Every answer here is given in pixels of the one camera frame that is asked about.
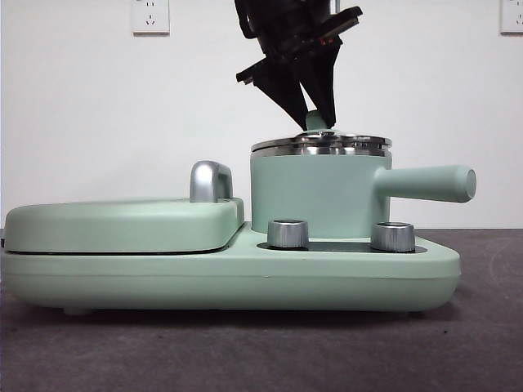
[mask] gray floor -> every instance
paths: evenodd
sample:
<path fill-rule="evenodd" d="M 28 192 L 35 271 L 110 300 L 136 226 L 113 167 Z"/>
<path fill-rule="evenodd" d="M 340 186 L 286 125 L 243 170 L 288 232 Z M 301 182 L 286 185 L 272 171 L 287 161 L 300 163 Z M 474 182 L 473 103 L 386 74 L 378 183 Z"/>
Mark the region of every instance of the gray floor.
<path fill-rule="evenodd" d="M 523 230 L 420 230 L 462 255 L 421 314 L 101 311 L 2 294 L 2 390 L 523 390 Z"/>

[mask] wall outlet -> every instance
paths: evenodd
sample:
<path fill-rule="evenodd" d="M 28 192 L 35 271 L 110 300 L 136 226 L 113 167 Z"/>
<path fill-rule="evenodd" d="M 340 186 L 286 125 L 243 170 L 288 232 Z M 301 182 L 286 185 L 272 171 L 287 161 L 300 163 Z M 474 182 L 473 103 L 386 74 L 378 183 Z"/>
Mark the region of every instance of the wall outlet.
<path fill-rule="evenodd" d="M 169 0 L 131 0 L 134 34 L 169 34 Z"/>
<path fill-rule="evenodd" d="M 501 34 L 523 34 L 523 0 L 501 0 Z"/>

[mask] stainless steel lid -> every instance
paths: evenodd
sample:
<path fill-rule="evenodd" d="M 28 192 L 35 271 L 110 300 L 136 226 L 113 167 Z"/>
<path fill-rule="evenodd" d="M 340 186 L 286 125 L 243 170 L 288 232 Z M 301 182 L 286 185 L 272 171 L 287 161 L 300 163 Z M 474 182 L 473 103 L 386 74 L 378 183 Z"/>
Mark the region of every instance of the stainless steel lid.
<path fill-rule="evenodd" d="M 295 137 L 263 141 L 252 147 L 253 157 L 280 155 L 371 155 L 388 157 L 391 141 L 384 137 L 345 136 L 333 131 L 302 133 Z"/>

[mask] chrome knob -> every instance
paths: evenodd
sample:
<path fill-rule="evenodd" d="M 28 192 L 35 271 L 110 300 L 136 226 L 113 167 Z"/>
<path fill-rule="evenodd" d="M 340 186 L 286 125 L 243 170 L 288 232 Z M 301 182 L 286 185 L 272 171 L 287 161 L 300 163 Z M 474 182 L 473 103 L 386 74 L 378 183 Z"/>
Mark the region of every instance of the chrome knob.
<path fill-rule="evenodd" d="M 269 222 L 267 244 L 271 247 L 308 247 L 307 222 L 295 219 L 275 219 Z"/>
<path fill-rule="evenodd" d="M 411 252 L 416 249 L 414 226 L 401 222 L 377 223 L 373 227 L 370 247 L 388 252 Z"/>

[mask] lid handle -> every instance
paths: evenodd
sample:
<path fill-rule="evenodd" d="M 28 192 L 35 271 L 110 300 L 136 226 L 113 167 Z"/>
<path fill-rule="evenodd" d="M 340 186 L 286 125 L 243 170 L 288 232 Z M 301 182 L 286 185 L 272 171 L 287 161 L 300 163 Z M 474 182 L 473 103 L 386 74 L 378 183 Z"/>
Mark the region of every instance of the lid handle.
<path fill-rule="evenodd" d="M 226 165 L 199 161 L 190 173 L 190 202 L 217 203 L 219 198 L 232 198 L 232 174 Z"/>

